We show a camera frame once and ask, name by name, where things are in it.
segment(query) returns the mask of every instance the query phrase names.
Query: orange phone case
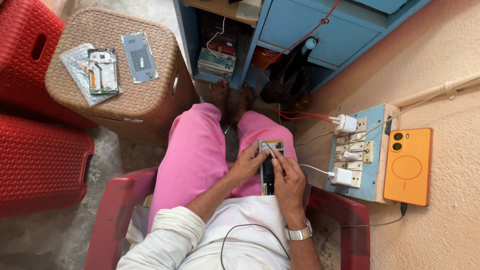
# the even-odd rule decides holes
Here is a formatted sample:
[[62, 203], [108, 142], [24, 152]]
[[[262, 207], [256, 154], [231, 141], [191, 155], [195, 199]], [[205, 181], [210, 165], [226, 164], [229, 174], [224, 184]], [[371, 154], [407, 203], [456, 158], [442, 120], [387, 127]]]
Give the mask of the orange phone case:
[[431, 128], [396, 130], [390, 133], [384, 189], [386, 199], [428, 205], [432, 140]]

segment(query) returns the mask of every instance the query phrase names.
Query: bare foot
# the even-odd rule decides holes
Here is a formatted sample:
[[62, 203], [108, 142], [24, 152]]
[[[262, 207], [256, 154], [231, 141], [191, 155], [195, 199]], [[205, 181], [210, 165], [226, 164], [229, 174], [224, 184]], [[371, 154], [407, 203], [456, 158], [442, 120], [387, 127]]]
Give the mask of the bare foot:
[[228, 88], [230, 83], [228, 80], [219, 80], [210, 88], [210, 95], [212, 96], [212, 104], [220, 109], [222, 116], [225, 115], [227, 108]]
[[244, 113], [248, 112], [251, 108], [257, 95], [255, 90], [251, 87], [248, 87], [248, 83], [244, 83], [240, 89], [240, 99], [237, 111], [233, 116], [234, 122], [239, 122]]

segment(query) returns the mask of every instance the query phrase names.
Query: textured wall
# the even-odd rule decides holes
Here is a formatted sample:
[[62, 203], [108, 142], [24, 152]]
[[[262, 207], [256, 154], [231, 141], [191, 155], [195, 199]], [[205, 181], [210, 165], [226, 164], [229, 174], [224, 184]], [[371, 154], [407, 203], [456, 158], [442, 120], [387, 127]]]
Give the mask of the textured wall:
[[[316, 91], [309, 111], [350, 114], [480, 72], [479, 18], [480, 0], [432, 0]], [[409, 206], [401, 222], [371, 229], [372, 269], [480, 268], [479, 90], [465, 89], [453, 101], [437, 98], [402, 115], [402, 128], [434, 130], [430, 206]], [[302, 142], [330, 128], [302, 120], [294, 136]], [[331, 136], [299, 146], [299, 161], [325, 170], [330, 146]], [[305, 172], [312, 184], [324, 186], [323, 175]], [[363, 203], [371, 224], [400, 216], [399, 204]], [[328, 230], [337, 226], [316, 219]], [[325, 234], [316, 236], [322, 241]], [[339, 266], [336, 237], [321, 252], [327, 269]]]

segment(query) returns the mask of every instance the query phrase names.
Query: chair armrest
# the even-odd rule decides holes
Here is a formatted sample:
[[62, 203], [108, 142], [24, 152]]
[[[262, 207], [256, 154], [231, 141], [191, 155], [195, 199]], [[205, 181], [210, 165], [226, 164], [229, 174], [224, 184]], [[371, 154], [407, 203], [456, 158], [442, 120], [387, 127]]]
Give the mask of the chair armrest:
[[158, 167], [112, 178], [96, 215], [85, 270], [117, 267], [135, 204], [152, 194]]
[[[326, 190], [311, 187], [308, 206], [345, 225], [369, 225], [368, 208]], [[341, 270], [370, 269], [370, 228], [342, 228], [340, 235]]]

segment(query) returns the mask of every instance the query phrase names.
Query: white shirt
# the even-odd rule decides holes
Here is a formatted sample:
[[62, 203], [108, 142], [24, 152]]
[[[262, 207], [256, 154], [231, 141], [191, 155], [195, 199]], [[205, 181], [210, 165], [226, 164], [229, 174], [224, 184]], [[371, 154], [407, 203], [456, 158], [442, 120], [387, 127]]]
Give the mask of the white shirt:
[[[287, 249], [285, 220], [275, 196], [226, 199], [205, 224], [185, 207], [161, 209], [152, 232], [123, 256], [121, 270], [221, 270], [220, 250], [235, 225], [256, 223], [272, 230]], [[290, 260], [267, 229], [233, 229], [223, 248], [225, 269], [289, 270]]]

